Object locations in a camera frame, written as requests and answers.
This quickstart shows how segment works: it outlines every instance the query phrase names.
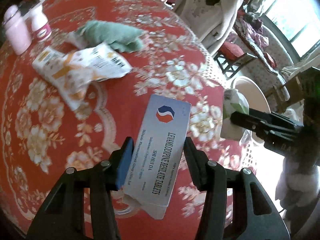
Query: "plastic bottle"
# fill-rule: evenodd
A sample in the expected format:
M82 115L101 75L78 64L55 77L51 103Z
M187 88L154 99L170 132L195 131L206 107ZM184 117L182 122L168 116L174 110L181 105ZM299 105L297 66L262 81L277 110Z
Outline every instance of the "plastic bottle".
M35 40L43 42L50 37L52 31L48 22L48 18L42 12L42 4L33 7L30 10L31 29Z
M5 12L3 26L15 54L25 52L31 45L31 36L16 5L12 5Z

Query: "white and orange package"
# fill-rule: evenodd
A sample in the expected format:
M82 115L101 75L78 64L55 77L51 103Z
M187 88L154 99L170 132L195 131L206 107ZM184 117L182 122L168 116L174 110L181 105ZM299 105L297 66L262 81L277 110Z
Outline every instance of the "white and orange package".
M49 46L32 66L58 89L72 111L81 105L90 82L121 78L132 68L124 57L104 43L67 55Z

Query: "window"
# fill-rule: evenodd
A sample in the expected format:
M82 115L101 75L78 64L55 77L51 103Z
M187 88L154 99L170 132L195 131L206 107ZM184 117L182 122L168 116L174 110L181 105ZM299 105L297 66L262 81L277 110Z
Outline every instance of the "window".
M312 0L266 0L265 15L279 28L300 58L320 43L320 20Z

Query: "red and blue logo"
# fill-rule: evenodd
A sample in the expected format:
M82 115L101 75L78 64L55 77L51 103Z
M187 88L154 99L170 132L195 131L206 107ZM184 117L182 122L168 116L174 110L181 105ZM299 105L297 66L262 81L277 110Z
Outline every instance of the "red and blue logo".
M161 106L156 114L160 122L170 122L174 118L174 111L170 106Z

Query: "snack bag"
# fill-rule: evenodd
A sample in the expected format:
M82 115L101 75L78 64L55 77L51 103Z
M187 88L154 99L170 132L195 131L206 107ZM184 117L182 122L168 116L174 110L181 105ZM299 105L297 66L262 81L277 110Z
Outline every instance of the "snack bag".
M104 43L67 55L47 47L32 65L58 89L72 111L79 108L92 81L120 78L132 68Z
M246 129L231 122L230 116L235 111L249 114L248 101L237 89L226 89L224 91L222 127L220 136L225 139L240 141Z

